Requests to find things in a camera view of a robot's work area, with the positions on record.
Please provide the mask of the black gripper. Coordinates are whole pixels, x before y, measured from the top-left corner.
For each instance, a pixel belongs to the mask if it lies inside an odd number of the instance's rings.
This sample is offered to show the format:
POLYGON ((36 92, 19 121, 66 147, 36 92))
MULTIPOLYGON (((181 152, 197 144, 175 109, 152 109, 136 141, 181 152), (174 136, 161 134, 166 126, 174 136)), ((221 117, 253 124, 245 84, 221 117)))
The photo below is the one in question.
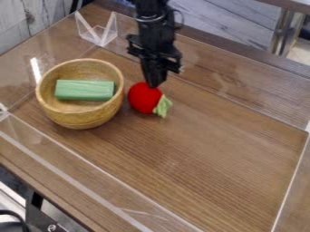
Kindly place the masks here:
POLYGON ((167 73, 179 73, 182 67, 183 55, 175 47, 175 16, 138 16, 135 21, 138 33, 126 36, 127 52, 140 60, 148 86, 159 87, 166 82, 167 73))

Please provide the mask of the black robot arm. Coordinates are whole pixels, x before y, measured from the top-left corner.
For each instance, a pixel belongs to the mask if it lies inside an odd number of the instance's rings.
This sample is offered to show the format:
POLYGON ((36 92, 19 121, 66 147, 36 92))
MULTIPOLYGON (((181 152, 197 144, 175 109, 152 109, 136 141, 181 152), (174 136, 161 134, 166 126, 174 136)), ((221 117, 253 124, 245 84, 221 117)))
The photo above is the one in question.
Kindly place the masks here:
POLYGON ((138 34, 128 34, 127 52, 142 65, 144 79, 150 88, 159 87, 167 73, 181 73, 183 54, 175 47, 175 12, 170 0, 128 0, 135 5, 138 34))

